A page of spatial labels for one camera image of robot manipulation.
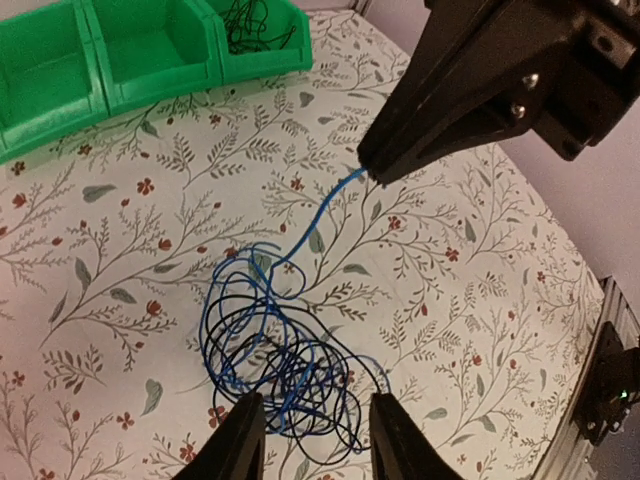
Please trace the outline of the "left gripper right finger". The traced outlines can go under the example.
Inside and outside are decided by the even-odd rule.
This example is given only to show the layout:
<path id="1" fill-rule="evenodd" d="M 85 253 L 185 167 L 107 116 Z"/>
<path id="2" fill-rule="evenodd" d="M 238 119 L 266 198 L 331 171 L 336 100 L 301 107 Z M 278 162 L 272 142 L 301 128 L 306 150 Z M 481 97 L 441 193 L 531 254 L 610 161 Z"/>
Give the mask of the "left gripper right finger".
<path id="1" fill-rule="evenodd" d="M 369 438 L 373 479 L 462 480 L 390 393 L 372 395 Z"/>

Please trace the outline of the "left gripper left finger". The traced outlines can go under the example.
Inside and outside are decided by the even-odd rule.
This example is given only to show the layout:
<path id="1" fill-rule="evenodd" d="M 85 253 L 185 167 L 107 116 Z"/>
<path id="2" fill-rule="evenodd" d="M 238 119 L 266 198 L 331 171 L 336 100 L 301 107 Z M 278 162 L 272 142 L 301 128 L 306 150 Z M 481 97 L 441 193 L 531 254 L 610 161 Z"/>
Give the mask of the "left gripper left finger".
<path id="1" fill-rule="evenodd" d="M 173 479 L 258 480 L 264 477 L 264 460 L 264 400 L 260 393 L 250 392 Z"/>

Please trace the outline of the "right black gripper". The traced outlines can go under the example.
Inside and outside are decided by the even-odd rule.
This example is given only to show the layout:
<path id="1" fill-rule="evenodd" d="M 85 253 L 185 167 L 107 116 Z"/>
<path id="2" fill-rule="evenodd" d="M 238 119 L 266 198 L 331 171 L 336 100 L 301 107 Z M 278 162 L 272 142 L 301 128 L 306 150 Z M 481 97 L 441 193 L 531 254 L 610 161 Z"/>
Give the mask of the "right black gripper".
<path id="1" fill-rule="evenodd" d="M 639 98 L 636 1 L 429 6 L 407 70 L 357 147 L 381 185 L 529 131 L 573 161 Z"/>

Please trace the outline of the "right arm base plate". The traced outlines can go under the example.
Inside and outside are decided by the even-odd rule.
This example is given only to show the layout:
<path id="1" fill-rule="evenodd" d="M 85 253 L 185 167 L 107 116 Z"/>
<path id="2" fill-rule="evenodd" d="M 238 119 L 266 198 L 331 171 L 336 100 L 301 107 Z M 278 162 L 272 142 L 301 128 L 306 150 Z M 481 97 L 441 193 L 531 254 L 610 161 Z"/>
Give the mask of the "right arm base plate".
<path id="1" fill-rule="evenodd" d="M 594 447 L 619 431 L 639 403 L 639 347 L 626 348 L 607 321 L 599 334 L 593 362 L 578 397 L 573 419 Z"/>

